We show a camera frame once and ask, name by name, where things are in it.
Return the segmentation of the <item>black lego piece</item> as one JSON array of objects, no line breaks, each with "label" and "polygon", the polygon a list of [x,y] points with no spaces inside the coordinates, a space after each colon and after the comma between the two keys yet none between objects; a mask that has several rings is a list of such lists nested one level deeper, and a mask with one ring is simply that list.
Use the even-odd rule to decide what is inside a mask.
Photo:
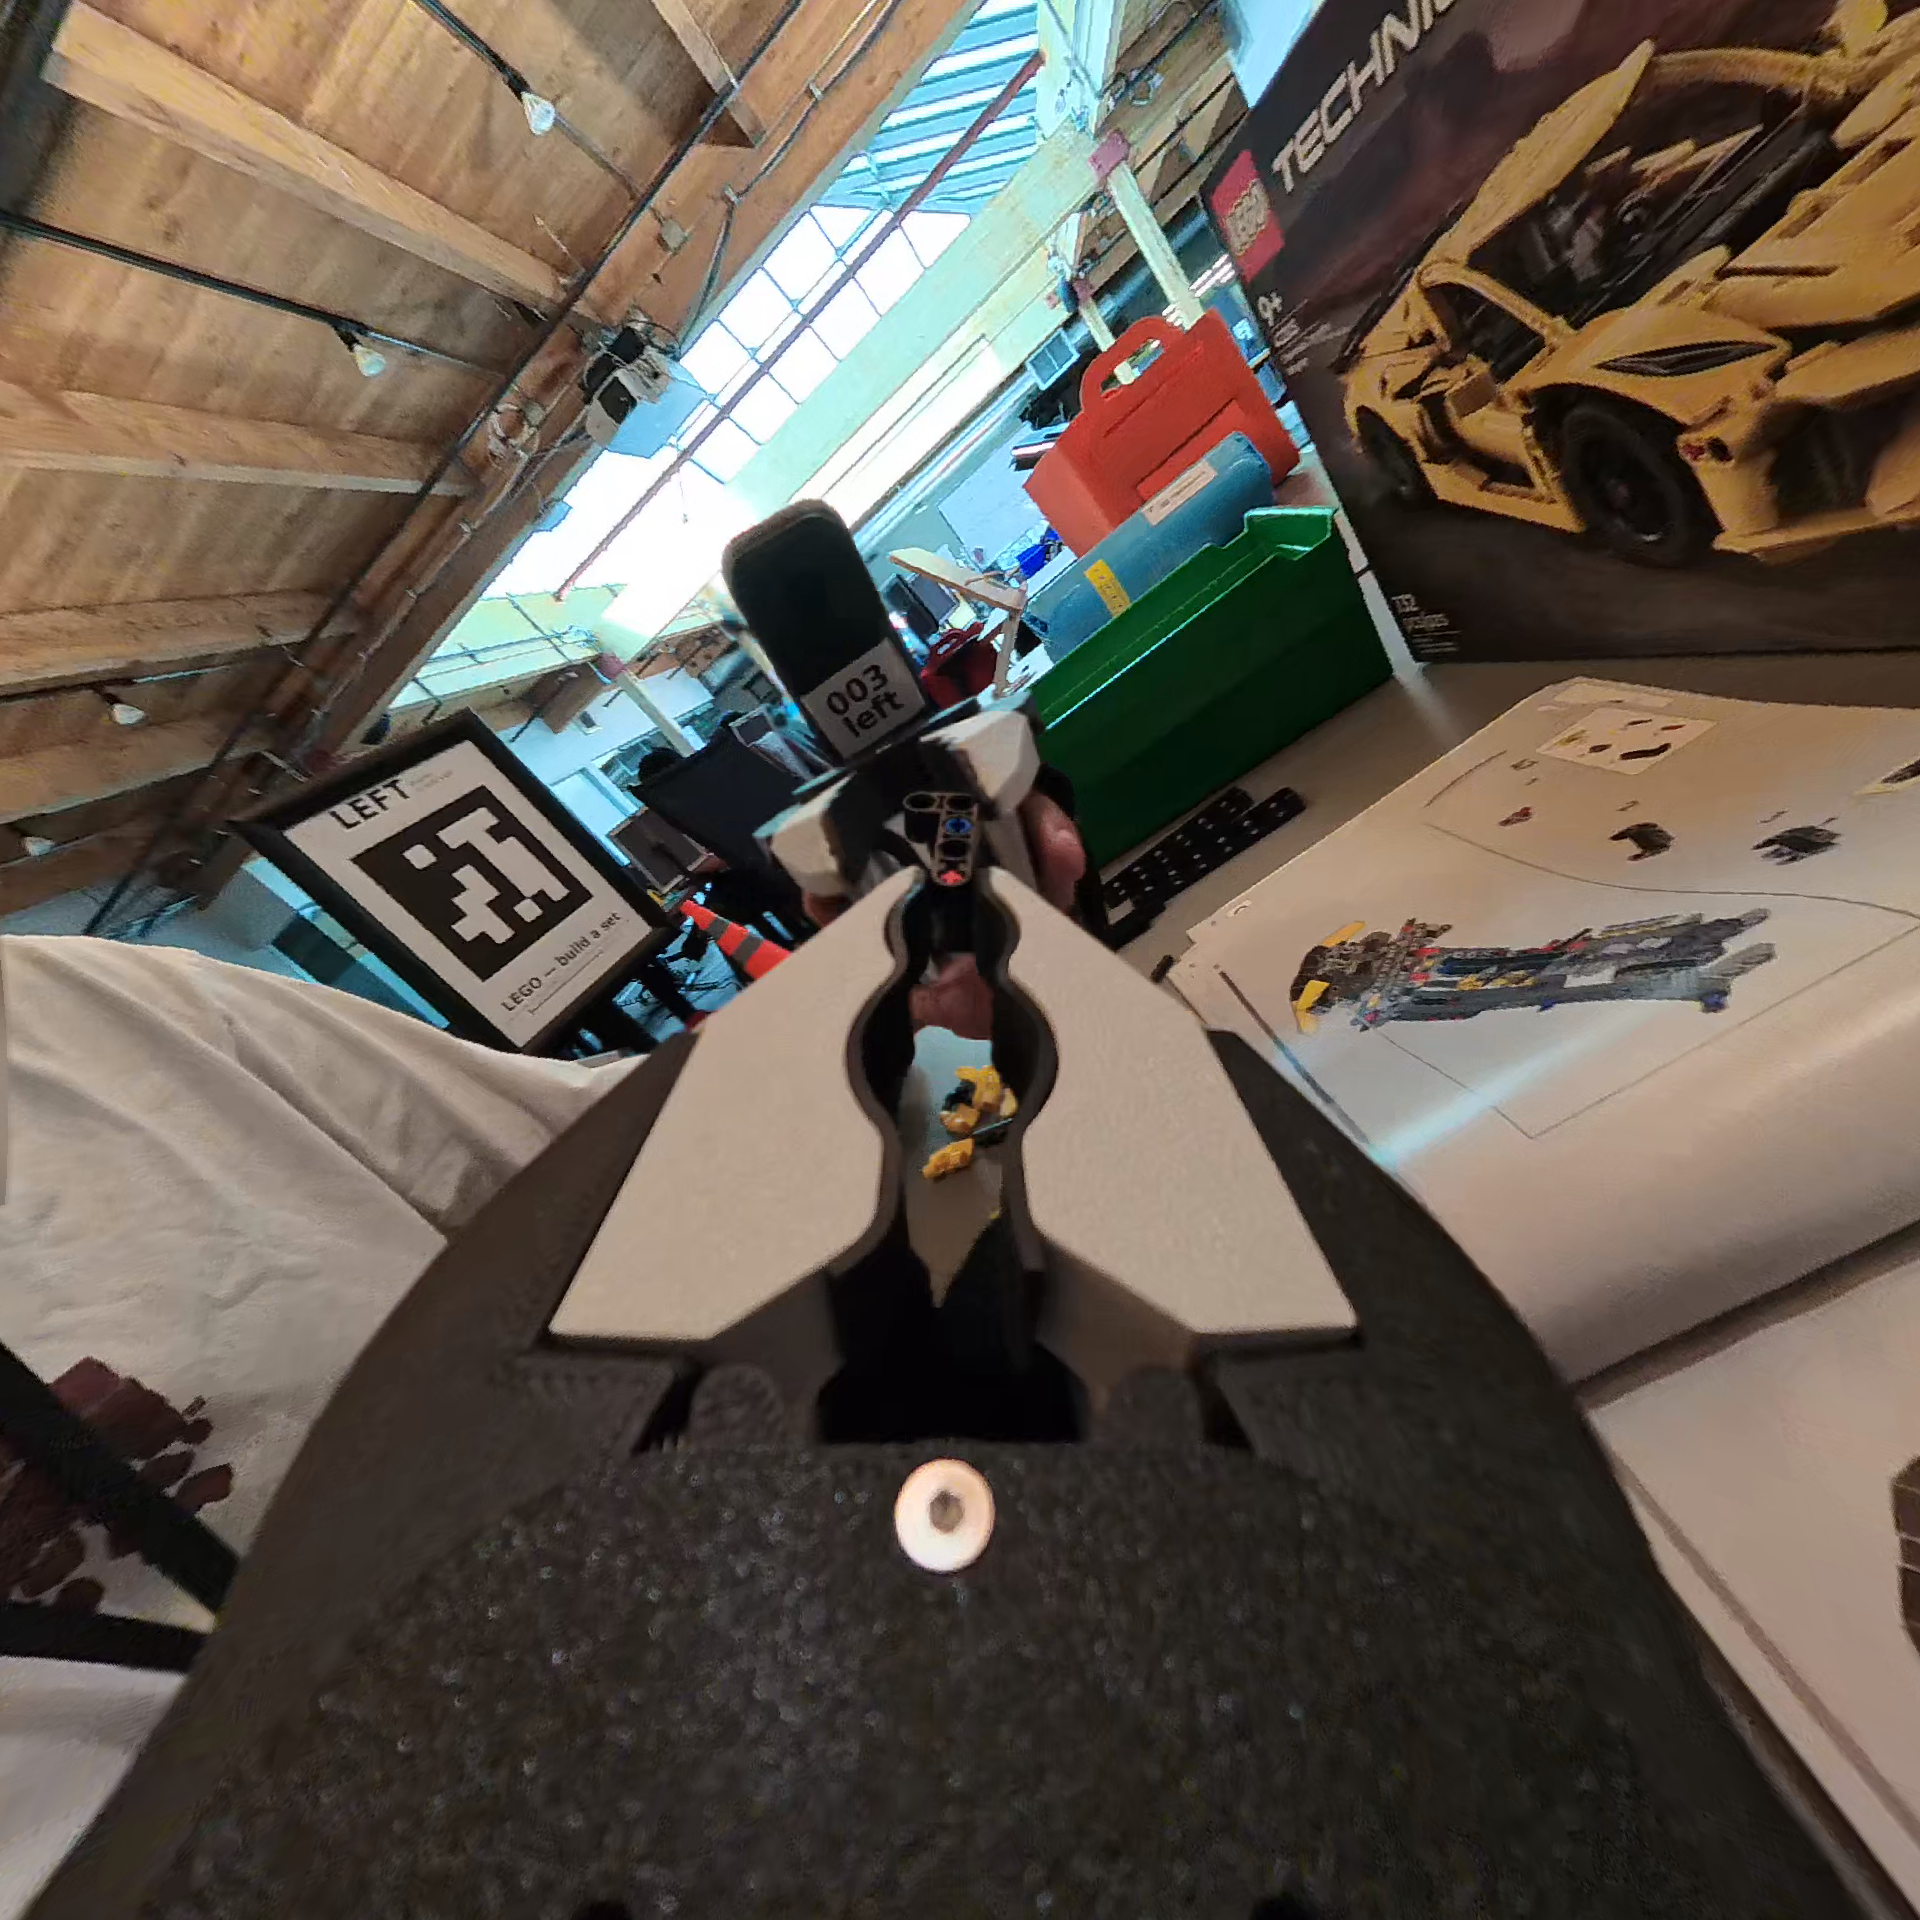
[{"label": "black lego piece", "polygon": [[903,835],[923,873],[912,924],[927,961],[971,955],[984,851],[981,802],[964,790],[916,787],[903,803]]}]

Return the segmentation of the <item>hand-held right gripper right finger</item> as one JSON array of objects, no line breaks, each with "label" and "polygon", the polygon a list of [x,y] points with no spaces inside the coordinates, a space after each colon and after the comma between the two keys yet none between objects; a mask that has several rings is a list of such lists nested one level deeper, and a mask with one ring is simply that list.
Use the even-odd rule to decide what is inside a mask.
[{"label": "hand-held right gripper right finger", "polygon": [[1012,873],[1001,966],[1041,1028],[1010,1203],[1043,1254],[1038,1339],[1085,1388],[1345,1341],[1358,1315],[1219,1052],[1159,985]]}]

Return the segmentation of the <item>green plastic bin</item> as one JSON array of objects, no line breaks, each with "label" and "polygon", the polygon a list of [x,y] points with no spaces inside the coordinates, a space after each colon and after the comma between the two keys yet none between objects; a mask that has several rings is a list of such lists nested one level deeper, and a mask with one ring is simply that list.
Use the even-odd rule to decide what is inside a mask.
[{"label": "green plastic bin", "polygon": [[1336,508],[1258,508],[1036,680],[1041,754],[1099,871],[1391,675]]}]

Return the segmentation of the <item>pile of yellow lego beams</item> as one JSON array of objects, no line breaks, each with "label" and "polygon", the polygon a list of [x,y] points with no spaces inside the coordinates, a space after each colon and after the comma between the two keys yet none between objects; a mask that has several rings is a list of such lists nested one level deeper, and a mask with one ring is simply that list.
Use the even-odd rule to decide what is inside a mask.
[{"label": "pile of yellow lego beams", "polygon": [[954,1088],[941,1105],[942,1138],[924,1158],[921,1177],[927,1182],[942,1182],[967,1172],[988,1147],[1010,1137],[1019,1113],[1019,1092],[999,1068],[957,1068]]}]

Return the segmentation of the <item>lego instruction booklet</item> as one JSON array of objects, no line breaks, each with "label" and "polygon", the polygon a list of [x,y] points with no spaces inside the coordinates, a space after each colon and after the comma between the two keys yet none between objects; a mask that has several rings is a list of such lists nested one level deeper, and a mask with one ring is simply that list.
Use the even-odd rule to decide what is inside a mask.
[{"label": "lego instruction booklet", "polygon": [[1533,691],[1171,989],[1571,1381],[1789,1773],[1916,1913],[1916,706]]}]

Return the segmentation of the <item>black perforated strips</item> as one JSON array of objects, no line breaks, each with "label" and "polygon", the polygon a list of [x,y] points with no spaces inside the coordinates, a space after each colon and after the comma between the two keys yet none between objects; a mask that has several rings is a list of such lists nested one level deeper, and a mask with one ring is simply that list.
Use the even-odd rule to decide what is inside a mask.
[{"label": "black perforated strips", "polygon": [[1305,812],[1306,802],[1295,787],[1274,787],[1266,796],[1241,785],[1223,787],[1103,880],[1106,944],[1120,948],[1139,940],[1173,900]]}]

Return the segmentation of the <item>lego set box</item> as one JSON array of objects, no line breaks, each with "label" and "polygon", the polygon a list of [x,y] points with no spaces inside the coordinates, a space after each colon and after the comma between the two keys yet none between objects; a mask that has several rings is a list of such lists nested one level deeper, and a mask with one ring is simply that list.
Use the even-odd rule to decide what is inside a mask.
[{"label": "lego set box", "polygon": [[1916,4],[1315,4],[1203,193],[1416,658],[1916,649]]}]

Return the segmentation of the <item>person's left hand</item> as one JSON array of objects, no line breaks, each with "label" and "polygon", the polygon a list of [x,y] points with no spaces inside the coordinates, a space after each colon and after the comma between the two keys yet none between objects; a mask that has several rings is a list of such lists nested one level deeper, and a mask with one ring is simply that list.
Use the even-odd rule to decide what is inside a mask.
[{"label": "person's left hand", "polygon": [[[1029,869],[1028,884],[1057,910],[1068,915],[1077,910],[1077,896],[1088,878],[1088,854],[1062,803],[1033,787],[1014,814],[995,820],[981,814],[974,836],[990,869],[995,865],[999,852],[1019,845]],[[984,909],[983,881],[971,881],[957,906],[937,909],[932,929],[933,947],[907,994],[907,1016],[916,1035],[935,1031],[967,1042],[994,1041],[995,985],[983,972],[976,947],[983,932],[995,940],[1001,926]]]}]

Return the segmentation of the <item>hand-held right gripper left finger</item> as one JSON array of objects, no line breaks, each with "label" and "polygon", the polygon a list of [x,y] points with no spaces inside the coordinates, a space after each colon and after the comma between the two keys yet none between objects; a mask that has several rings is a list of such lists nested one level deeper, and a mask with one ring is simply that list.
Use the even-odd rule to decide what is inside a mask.
[{"label": "hand-held right gripper left finger", "polygon": [[750,1363],[789,1404],[932,1343],[867,1037],[907,976],[889,876],[695,1035],[549,1322],[581,1362]]}]

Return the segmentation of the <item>ceiling spotlight fixture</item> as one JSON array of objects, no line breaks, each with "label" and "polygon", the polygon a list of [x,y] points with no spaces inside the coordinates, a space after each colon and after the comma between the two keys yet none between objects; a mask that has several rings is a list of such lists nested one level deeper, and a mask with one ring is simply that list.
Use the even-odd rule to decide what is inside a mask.
[{"label": "ceiling spotlight fixture", "polygon": [[638,416],[659,403],[669,385],[669,360],[636,323],[607,333],[581,374],[587,440],[612,451]]}]

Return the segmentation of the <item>black white marker sign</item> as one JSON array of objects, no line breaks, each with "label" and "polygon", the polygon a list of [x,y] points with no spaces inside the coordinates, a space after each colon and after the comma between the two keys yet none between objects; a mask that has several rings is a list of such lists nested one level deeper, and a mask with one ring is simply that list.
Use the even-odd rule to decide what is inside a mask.
[{"label": "black white marker sign", "polygon": [[594,1028],[682,921],[475,714],[342,762],[232,826],[446,1027],[522,1055]]}]

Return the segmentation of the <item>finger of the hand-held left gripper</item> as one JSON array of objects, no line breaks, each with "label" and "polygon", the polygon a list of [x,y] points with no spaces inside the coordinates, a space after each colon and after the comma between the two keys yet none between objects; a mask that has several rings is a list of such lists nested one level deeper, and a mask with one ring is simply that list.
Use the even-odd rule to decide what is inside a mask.
[{"label": "finger of the hand-held left gripper", "polygon": [[773,817],[773,863],[818,900],[860,900],[900,873],[897,807],[883,794],[816,794]]},{"label": "finger of the hand-held left gripper", "polygon": [[1022,708],[978,710],[923,737],[924,784],[969,800],[983,817],[1014,817],[1038,772],[1033,721]]}]

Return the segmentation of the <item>red plastic case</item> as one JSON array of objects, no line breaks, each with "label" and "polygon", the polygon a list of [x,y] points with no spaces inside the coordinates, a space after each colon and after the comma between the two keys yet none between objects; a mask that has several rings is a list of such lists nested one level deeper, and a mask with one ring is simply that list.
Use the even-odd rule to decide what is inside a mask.
[{"label": "red plastic case", "polygon": [[1271,480],[1299,467],[1232,327],[1207,308],[1192,326],[1146,317],[1088,365],[1075,420],[1024,489],[1068,551],[1085,555],[1231,436],[1244,436]]}]

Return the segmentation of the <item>orange traffic cone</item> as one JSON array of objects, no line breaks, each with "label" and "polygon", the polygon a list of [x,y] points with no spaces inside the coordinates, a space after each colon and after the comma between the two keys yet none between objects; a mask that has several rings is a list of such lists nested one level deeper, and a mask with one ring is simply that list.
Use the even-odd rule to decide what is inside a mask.
[{"label": "orange traffic cone", "polygon": [[789,959],[787,947],[768,940],[748,924],[714,913],[698,900],[684,900],[679,913],[692,931],[701,932],[721,953],[744,985],[768,978]]}]

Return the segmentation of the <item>blue plastic case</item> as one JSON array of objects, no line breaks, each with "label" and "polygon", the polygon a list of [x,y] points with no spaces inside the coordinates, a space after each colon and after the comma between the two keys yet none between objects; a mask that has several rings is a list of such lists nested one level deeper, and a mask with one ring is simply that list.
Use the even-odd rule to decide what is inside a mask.
[{"label": "blue plastic case", "polygon": [[1241,431],[1223,436],[1088,555],[1071,555],[1028,605],[1022,624],[1046,658],[1061,662],[1191,558],[1239,537],[1247,516],[1268,508],[1272,494],[1258,445]]}]

